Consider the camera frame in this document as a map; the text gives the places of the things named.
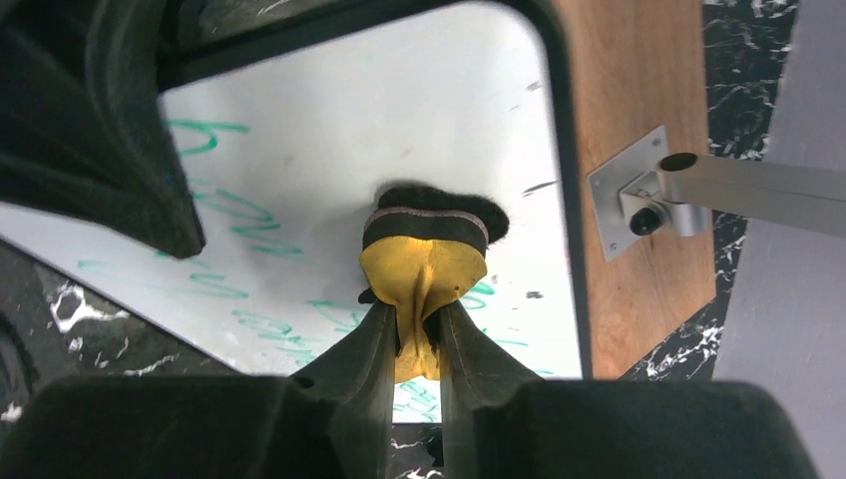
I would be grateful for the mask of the yellow black whiteboard eraser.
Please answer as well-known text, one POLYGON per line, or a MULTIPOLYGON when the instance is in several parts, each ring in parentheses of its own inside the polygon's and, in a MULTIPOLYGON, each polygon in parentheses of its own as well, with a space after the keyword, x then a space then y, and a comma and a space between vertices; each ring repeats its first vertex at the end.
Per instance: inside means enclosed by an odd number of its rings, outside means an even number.
POLYGON ((482 196, 423 184, 379 196, 363 228, 359 264, 367 286, 358 301, 395 309, 396 382, 440 378, 437 312, 487 275, 487 251, 509 228, 505 210, 482 196))

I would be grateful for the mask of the small whiteboard black frame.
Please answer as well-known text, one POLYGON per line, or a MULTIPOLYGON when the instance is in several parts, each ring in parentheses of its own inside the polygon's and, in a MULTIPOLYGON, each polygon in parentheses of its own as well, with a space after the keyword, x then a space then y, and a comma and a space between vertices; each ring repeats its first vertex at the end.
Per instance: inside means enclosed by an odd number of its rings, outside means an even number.
POLYGON ((461 303, 546 379, 587 375, 570 73, 534 1, 257 4, 225 28, 166 5, 158 101, 206 243, 176 258, 106 227, 5 203, 1 242, 227 367, 288 376, 368 311, 359 264, 399 184, 501 206, 507 235, 461 303))

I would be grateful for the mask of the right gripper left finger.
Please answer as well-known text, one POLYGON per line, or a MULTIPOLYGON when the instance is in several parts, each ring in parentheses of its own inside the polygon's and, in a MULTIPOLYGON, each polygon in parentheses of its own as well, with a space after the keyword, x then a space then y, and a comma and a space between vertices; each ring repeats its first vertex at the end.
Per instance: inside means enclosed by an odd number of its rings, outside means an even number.
POLYGON ((317 437, 343 478, 384 478, 390 453, 395 307, 379 300, 343 339, 293 374, 317 406, 317 437))

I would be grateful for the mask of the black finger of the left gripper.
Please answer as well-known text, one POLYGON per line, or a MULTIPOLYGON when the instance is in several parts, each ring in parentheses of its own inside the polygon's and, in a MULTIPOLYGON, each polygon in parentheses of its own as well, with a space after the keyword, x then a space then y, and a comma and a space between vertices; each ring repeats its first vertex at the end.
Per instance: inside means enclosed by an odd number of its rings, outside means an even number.
POLYGON ((158 101, 162 1, 1 5, 1 199, 176 258, 206 243, 158 101))

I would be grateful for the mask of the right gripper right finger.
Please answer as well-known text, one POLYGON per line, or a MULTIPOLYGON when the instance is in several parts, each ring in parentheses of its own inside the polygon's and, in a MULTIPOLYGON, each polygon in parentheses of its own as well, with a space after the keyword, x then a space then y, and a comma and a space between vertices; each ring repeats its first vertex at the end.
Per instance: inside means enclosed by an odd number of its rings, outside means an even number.
POLYGON ((488 337, 459 302, 439 310, 444 466, 449 478, 505 478, 511 436, 500 416, 542 377, 488 337))

